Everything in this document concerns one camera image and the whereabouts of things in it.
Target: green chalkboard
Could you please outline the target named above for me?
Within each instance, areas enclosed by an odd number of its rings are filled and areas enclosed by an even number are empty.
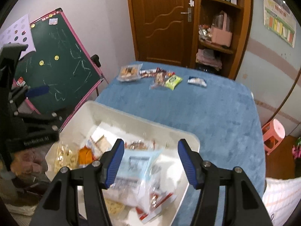
[[[32,23],[31,33],[36,52],[19,61],[15,80],[22,77],[28,86],[49,86],[48,94],[30,99],[42,114],[77,106],[103,75],[93,66],[62,9]]]

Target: white plastic bin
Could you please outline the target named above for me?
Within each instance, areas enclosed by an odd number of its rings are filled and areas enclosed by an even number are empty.
[[[168,226],[171,225],[175,215],[182,203],[188,188],[188,181],[177,152],[178,141],[182,138],[186,139],[193,151],[199,151],[200,141],[191,133],[182,130],[173,129],[152,121],[145,120],[116,109],[112,109],[105,105],[88,101],[75,113],[69,123],[64,127],[60,135],[60,141],[64,143],[77,141],[82,147],[85,141],[91,135],[97,135],[97,131],[101,129],[106,132],[109,137],[107,140],[113,145],[116,138],[122,138],[125,142],[133,139],[155,140],[156,146],[164,148],[161,156],[165,159],[173,161],[171,167],[167,167],[165,172],[171,182],[175,182],[176,200],[163,212],[163,214],[154,220],[142,224],[138,218],[136,210],[130,210],[127,219],[124,222],[131,226]],[[46,155],[48,164],[47,177],[53,180],[54,160],[56,158],[56,150],[59,142],[54,143]],[[86,217],[83,191],[79,187],[79,213]]]

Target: wooden shelf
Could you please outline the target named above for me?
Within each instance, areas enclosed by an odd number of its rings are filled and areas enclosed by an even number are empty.
[[[217,44],[213,44],[213,43],[209,43],[209,42],[206,42],[205,40],[199,40],[199,43],[202,45],[202,46],[205,46],[207,48],[210,48],[210,49],[213,49],[213,50],[216,50],[216,51],[220,51],[222,53],[226,53],[226,54],[233,54],[234,51],[231,50],[231,49],[226,49],[226,48],[223,48],[222,46],[220,45],[217,45]]]
[[[235,8],[237,8],[237,9],[241,9],[240,6],[235,5],[235,4],[232,4],[231,2],[227,2],[227,1],[224,1],[224,0],[209,0],[209,1],[224,3],[224,4],[227,4],[227,5],[229,5],[229,6],[235,7]]]

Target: paper sheet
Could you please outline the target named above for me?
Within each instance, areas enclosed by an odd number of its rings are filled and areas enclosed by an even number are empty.
[[[20,59],[29,52],[36,52],[31,35],[28,14],[18,19],[0,35],[0,49],[7,43],[28,44],[26,51],[21,52]]]

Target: poster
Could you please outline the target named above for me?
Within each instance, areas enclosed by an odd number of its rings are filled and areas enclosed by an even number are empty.
[[[27,53],[36,51],[31,35],[28,14],[25,14],[22,18],[18,19],[3,33],[1,33],[0,49],[4,44],[7,43],[20,43],[28,45],[28,48],[25,51],[21,52],[20,59],[23,58]]]
[[[268,30],[276,33],[291,47],[295,47],[296,19],[288,8],[284,9],[274,0],[263,0],[263,16]]]

